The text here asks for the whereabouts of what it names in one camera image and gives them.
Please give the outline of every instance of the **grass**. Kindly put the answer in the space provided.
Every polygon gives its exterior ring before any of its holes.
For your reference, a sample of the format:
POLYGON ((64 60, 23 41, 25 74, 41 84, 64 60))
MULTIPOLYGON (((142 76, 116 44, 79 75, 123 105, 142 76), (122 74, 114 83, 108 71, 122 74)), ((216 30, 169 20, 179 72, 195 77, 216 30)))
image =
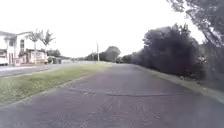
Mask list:
POLYGON ((0 105, 21 100, 81 76, 104 70, 111 65, 108 63, 85 64, 29 75, 0 78, 0 105))
POLYGON ((208 87, 203 87, 200 84, 197 84, 197 82, 194 81, 187 81, 183 80, 180 77, 174 76, 174 75, 169 75, 165 73, 161 73, 155 70, 150 70, 144 67, 138 66, 142 70, 148 70, 150 73, 153 75, 160 77, 162 79, 168 80, 172 83, 175 83, 177 85, 183 86, 185 88, 191 89, 195 92, 201 93, 204 96, 211 97, 215 99, 216 101, 223 103, 224 104, 224 93, 215 89, 211 89, 208 87))

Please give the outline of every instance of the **road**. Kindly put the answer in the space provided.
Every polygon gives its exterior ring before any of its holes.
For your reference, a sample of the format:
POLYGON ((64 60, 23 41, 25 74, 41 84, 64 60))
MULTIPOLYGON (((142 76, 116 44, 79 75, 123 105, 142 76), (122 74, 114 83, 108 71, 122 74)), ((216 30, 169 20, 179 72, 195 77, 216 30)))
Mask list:
POLYGON ((92 62, 82 61, 82 62, 68 63, 68 64, 49 64, 49 65, 36 66, 36 67, 34 66, 32 67, 0 67, 0 77, 27 74, 27 73, 39 72, 43 70, 61 68, 61 67, 69 66, 69 65, 88 64, 88 63, 92 63, 92 62))
POLYGON ((0 128, 223 128, 224 105, 134 65, 0 108, 0 128))

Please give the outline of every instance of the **building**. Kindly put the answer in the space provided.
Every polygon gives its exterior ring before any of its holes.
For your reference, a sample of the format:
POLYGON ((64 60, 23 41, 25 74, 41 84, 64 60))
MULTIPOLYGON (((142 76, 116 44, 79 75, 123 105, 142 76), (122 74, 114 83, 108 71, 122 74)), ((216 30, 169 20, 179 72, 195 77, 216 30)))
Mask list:
MULTIPOLYGON (((34 43, 26 38, 29 33, 31 32, 13 34, 0 31, 0 56, 5 58, 9 65, 35 62, 34 43)), ((47 58, 44 50, 37 50, 36 55, 37 62, 43 62, 47 58)))

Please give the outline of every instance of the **sidewalk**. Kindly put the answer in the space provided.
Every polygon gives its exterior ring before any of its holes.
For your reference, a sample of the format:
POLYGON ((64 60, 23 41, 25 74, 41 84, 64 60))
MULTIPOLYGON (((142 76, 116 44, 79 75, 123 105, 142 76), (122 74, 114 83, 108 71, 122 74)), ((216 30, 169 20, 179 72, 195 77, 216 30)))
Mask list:
POLYGON ((4 72, 4 71, 12 71, 12 70, 21 70, 21 69, 26 69, 26 68, 34 68, 35 66, 30 66, 30 67, 13 67, 13 66, 6 66, 6 67, 0 67, 0 72, 4 72))

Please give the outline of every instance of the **pole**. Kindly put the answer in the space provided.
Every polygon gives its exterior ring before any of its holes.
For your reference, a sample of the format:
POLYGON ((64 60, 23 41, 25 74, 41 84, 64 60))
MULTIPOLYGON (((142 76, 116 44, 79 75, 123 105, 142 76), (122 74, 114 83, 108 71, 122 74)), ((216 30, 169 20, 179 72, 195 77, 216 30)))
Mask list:
POLYGON ((99 57, 99 45, 98 45, 97 42, 96 42, 96 45, 97 45, 97 61, 100 61, 100 57, 99 57))
POLYGON ((36 47, 36 42, 34 42, 34 64, 37 64, 37 47, 36 47))

